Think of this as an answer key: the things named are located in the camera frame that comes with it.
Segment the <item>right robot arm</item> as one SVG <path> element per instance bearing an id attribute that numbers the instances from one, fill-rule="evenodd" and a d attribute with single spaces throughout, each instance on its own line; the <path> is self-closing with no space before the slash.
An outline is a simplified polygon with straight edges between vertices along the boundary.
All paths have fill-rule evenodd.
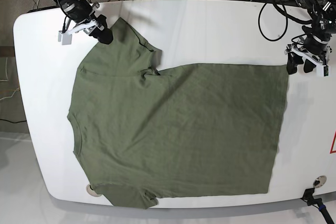
<path id="1" fill-rule="evenodd" d="M 112 31 L 108 28 L 104 15 L 95 15 L 98 4 L 91 5 L 87 0 L 53 0 L 65 15 L 61 34 L 68 33 L 70 22 L 73 21 L 80 30 L 100 41 L 112 40 Z"/>

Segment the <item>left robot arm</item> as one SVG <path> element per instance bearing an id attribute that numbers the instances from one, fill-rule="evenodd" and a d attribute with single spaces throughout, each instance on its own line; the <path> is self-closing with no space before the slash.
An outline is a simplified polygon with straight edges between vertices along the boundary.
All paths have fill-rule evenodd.
<path id="1" fill-rule="evenodd" d="M 286 11 L 282 0 L 268 0 L 264 4 L 273 4 L 274 8 L 285 17 L 302 25 L 303 34 L 293 37 L 285 53 L 288 56 L 287 72 L 294 74 L 297 66 L 303 65 L 305 73 L 316 70 L 323 77 L 329 75 L 329 55 L 332 49 L 328 43 L 335 34 L 335 0 L 295 0 L 305 9 L 310 20 L 298 19 Z"/>

